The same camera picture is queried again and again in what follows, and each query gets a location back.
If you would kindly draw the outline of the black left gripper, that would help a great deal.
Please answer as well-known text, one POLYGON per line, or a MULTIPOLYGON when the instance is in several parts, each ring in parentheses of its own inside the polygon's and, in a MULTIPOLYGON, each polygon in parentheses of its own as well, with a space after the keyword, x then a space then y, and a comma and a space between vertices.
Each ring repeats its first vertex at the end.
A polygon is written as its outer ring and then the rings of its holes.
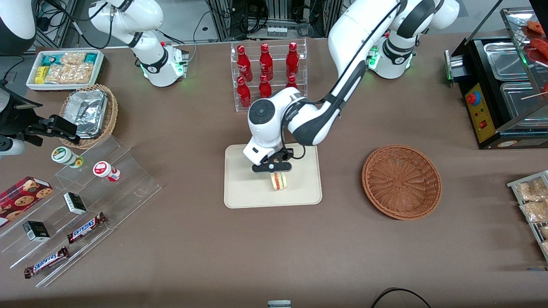
POLYGON ((262 164, 253 165, 254 173, 278 173, 289 172, 293 166, 288 161, 294 157, 293 148, 281 148, 279 151, 272 154, 272 156, 264 158, 262 164))

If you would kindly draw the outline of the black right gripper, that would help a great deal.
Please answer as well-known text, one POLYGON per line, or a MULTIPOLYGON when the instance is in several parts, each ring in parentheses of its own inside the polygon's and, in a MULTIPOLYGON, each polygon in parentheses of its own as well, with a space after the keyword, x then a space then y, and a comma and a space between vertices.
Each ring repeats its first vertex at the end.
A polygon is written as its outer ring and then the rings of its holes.
POLYGON ((14 138, 28 142, 34 146, 42 146, 43 139, 37 136, 60 138, 62 142, 79 145, 77 126, 59 115, 41 118, 34 109, 42 107, 24 98, 8 98, 1 102, 0 134, 7 138, 14 138))

